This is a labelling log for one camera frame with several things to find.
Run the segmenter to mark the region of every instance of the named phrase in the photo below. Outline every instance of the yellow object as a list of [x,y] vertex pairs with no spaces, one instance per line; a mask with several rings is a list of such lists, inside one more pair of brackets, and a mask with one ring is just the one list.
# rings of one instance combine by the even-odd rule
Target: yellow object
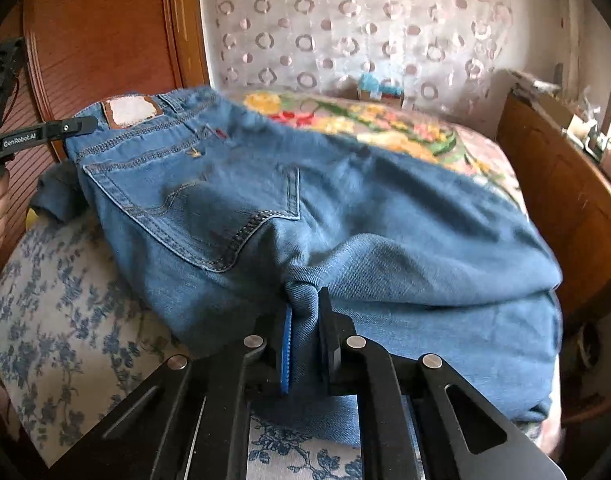
[[405,134],[390,130],[379,134],[358,134],[357,140],[373,146],[379,146],[391,152],[407,153],[426,162],[438,163],[435,156],[425,146],[408,139]]
[[368,113],[375,115],[381,114],[387,110],[387,108],[383,105],[367,105],[365,109],[368,111]]
[[377,115],[372,112],[363,112],[359,115],[359,120],[365,121],[366,123],[373,123],[377,120]]
[[31,229],[36,220],[38,220],[38,215],[32,208],[28,209],[28,214],[26,215],[26,231]]
[[403,121],[391,121],[390,126],[393,128],[396,128],[397,130],[407,130],[408,129],[408,125],[405,124]]
[[252,92],[247,94],[243,104],[263,115],[274,115],[281,111],[281,97],[272,92]]
[[339,116],[315,117],[310,129],[322,134],[351,134],[354,132],[354,121]]
[[429,134],[434,137],[434,139],[439,140],[439,136],[441,135],[441,128],[436,126],[435,124],[428,125]]
[[490,165],[485,162],[481,162],[480,160],[474,160],[474,166],[479,168],[481,173],[490,173]]

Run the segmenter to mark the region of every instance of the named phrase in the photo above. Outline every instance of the white curtain with circles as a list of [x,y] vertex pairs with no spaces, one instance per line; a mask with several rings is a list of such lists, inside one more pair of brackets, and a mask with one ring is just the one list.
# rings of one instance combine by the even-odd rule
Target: white curtain with circles
[[213,83],[352,94],[363,72],[406,107],[464,117],[487,98],[508,0],[203,0]]

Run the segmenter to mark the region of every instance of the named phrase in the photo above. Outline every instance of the blue denim jeans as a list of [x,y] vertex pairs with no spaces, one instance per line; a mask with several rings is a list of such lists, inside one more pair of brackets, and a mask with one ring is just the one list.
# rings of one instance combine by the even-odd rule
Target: blue denim jeans
[[130,285],[194,355],[292,305],[290,394],[260,415],[356,444],[354,399],[318,380],[317,292],[390,352],[442,355],[514,420],[549,408],[561,273],[513,204],[469,178],[343,136],[294,130],[209,88],[153,96],[163,115],[67,140],[34,204],[80,190]]

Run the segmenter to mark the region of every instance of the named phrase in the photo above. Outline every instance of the wooden cabinet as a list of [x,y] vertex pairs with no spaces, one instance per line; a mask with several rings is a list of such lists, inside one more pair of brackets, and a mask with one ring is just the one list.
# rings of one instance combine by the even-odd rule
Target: wooden cabinet
[[[199,0],[19,0],[0,26],[0,42],[17,36],[26,38],[28,66],[3,132],[69,117],[113,95],[208,83]],[[8,163],[0,269],[25,232],[38,176],[64,156],[55,142]]]
[[563,271],[568,317],[611,280],[611,184],[559,131],[513,95],[497,142],[514,167],[530,218]]

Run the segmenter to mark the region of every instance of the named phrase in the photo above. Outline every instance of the bedsheet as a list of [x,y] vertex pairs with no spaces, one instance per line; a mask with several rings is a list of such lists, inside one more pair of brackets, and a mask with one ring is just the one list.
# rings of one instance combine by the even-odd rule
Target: bedsheet
[[[313,100],[297,94],[248,92],[241,99],[257,111],[265,107],[275,120],[304,118],[303,127],[325,133],[367,134],[376,140],[359,140],[375,143],[399,139],[391,145],[417,150],[423,156],[429,152],[438,164],[468,172],[482,186],[495,187],[524,210],[519,186],[501,150],[466,128],[378,105]],[[409,141],[391,133],[392,122],[397,120],[406,125],[394,124],[399,127],[397,133],[406,128],[412,131],[406,134]],[[424,139],[426,130],[429,134]],[[425,143],[417,142],[416,136]],[[439,149],[448,138],[452,140]],[[66,226],[41,219],[4,269],[0,279],[0,384],[48,464],[164,359],[178,352],[186,349],[122,282],[91,214]],[[556,414],[554,400],[551,413]],[[13,418],[14,413],[7,409],[6,416]],[[538,440],[541,426],[528,425],[525,431]],[[359,478],[359,454],[351,447],[317,441],[257,418],[250,430],[248,476]]]

